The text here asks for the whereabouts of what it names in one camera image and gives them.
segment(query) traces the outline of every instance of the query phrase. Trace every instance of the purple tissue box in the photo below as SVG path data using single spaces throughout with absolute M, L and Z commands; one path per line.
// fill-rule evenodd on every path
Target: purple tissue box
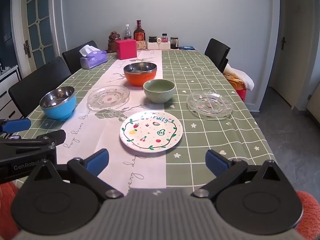
M 105 50 L 90 52 L 86 57 L 80 58 L 81 67 L 91 69 L 108 61 L 108 54 Z

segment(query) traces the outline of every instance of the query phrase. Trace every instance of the brown liquor bottle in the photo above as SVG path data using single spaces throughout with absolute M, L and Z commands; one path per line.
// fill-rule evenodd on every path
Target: brown liquor bottle
M 137 20 L 137 29 L 133 32 L 133 38 L 136 41 L 146 40 L 146 32 L 141 28 L 141 20 Z

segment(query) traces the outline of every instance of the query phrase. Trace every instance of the gray floor tile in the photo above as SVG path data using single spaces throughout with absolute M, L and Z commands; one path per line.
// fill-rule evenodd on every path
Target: gray floor tile
M 279 167 L 291 183 L 320 171 L 319 131 L 266 135 L 266 140 Z
M 309 117 L 294 114 L 290 105 L 272 88 L 266 90 L 256 122 L 264 135 L 319 130 Z
M 293 187 L 320 202 L 320 129 L 309 117 L 294 114 L 272 88 L 267 88 L 255 120 Z
M 320 172 L 293 184 L 295 190 L 306 191 L 320 203 Z

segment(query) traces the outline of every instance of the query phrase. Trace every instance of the blue bowl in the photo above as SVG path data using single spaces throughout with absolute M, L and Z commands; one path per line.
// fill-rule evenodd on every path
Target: blue bowl
M 61 87 L 47 93 L 40 100 L 43 112 L 55 120 L 68 119 L 76 108 L 76 92 L 73 87 Z

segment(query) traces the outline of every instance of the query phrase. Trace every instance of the chair backrest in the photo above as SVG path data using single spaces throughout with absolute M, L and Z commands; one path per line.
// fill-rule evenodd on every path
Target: chair backrest
M 82 49 L 85 45 L 90 45 L 97 48 L 97 44 L 94 41 L 89 41 L 74 49 L 71 49 L 62 53 L 62 56 L 65 62 L 67 63 L 67 66 L 71 72 L 71 75 L 76 73 L 81 68 L 80 58 L 82 57 L 82 55 L 79 52 L 79 50 Z
M 230 48 L 227 45 L 215 39 L 210 39 L 204 54 L 208 56 L 209 59 L 211 59 L 211 61 L 216 65 L 218 70 L 223 73 L 224 68 L 227 65 L 227 63 L 225 63 L 225 59 L 229 51 Z
M 56 57 L 15 83 L 8 92 L 20 113 L 27 117 L 45 94 L 56 89 L 70 76 L 63 59 Z

